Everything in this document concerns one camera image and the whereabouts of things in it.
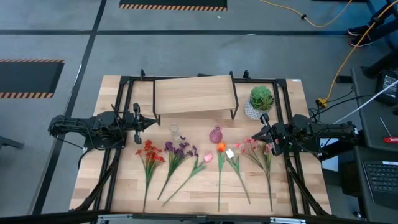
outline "yellow cable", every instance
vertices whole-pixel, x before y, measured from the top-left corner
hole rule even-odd
[[[303,16],[303,14],[302,14],[301,12],[298,12],[297,10],[292,9],[291,7],[281,6],[281,5],[278,5],[278,4],[275,4],[275,3],[271,3],[271,2],[265,1],[265,0],[260,0],[260,1],[262,1],[262,2],[264,2],[264,3],[267,3],[267,4],[270,4],[271,6],[276,6],[276,7],[282,8],[282,9],[288,9],[288,10],[290,10],[290,11],[294,11],[294,12],[297,13],[298,15]],[[311,25],[314,26],[314,27],[319,27],[319,28],[325,27],[325,26],[327,26],[327,25],[330,25],[330,24],[331,24],[332,22],[334,22],[337,18],[339,18],[339,16],[347,9],[347,7],[349,6],[349,4],[350,4],[352,1],[353,1],[353,0],[349,0],[349,2],[346,4],[346,6],[344,7],[344,9],[341,10],[341,12],[340,12],[339,14],[337,14],[337,16],[336,16],[334,19],[332,19],[330,22],[328,22],[328,23],[326,23],[326,24],[323,24],[323,25],[316,25],[316,24],[314,24],[313,22],[311,22],[309,19],[307,19],[307,17],[304,17],[304,19],[305,19],[309,24],[311,24]]]
[[[393,3],[391,3],[385,10],[383,10],[383,11],[380,13],[380,15],[378,15],[377,18],[380,19],[380,17],[381,17],[384,13],[386,13],[393,5],[395,5],[395,4],[397,4],[397,3],[398,3],[398,0],[394,1]],[[334,79],[333,79],[333,82],[331,83],[328,96],[327,96],[325,99],[320,99],[320,101],[322,101],[323,104],[326,103],[326,101],[329,100],[329,98],[330,98],[330,96],[331,96],[331,91],[332,91],[332,89],[333,89],[333,85],[335,84],[336,78],[337,78],[338,74],[341,72],[341,69],[343,69],[343,67],[346,65],[346,62],[347,62],[347,60],[349,59],[349,57],[353,54],[353,52],[355,51],[355,49],[357,48],[357,46],[358,46],[358,45],[362,42],[362,40],[367,36],[367,34],[369,33],[369,31],[374,27],[375,24],[376,24],[375,22],[372,23],[372,25],[371,25],[371,26],[368,28],[368,30],[364,33],[364,35],[362,36],[362,38],[358,41],[358,43],[355,45],[355,47],[351,50],[351,52],[348,54],[348,56],[347,56],[346,59],[344,60],[343,64],[342,64],[342,65],[340,66],[340,68],[338,69],[338,71],[337,71],[337,73],[336,73],[336,75],[335,75],[335,77],[334,77]]]

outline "succulent plant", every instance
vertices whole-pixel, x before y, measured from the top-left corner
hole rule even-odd
[[[257,86],[251,90],[250,104],[254,109],[266,111],[272,108],[275,98],[265,86]]]

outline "small glass bottle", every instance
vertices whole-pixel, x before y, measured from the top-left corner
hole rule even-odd
[[[220,125],[216,125],[214,127],[214,130],[211,131],[211,133],[209,134],[209,139],[212,143],[219,143],[221,142],[221,140],[223,140],[223,133],[221,132],[221,126]]]
[[[173,142],[180,142],[181,141],[179,129],[180,128],[179,128],[177,123],[170,124],[169,130],[170,130],[170,134],[172,136],[172,141]]]

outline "potted plant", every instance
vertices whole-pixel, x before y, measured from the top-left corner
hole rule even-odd
[[[250,98],[244,104],[244,112],[250,119],[260,119],[274,105],[275,98],[265,86],[257,86],[251,90]]]

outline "black floor mat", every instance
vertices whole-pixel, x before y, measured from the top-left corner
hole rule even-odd
[[[51,98],[64,65],[63,60],[0,60],[0,98]]]
[[[227,11],[227,0],[120,0],[121,9]]]

